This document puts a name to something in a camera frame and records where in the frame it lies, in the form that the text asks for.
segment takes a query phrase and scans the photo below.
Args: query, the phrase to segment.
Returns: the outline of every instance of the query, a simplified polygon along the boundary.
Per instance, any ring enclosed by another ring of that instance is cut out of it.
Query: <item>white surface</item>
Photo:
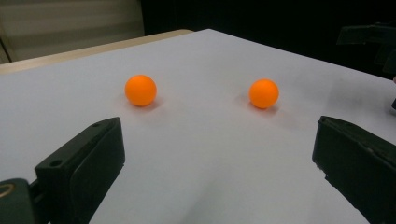
[[[158,97],[131,106],[125,81]],[[275,107],[248,101],[255,80]],[[92,223],[367,223],[311,160],[321,115],[396,144],[392,81],[212,30],[0,76],[0,179],[120,117],[126,163]]]

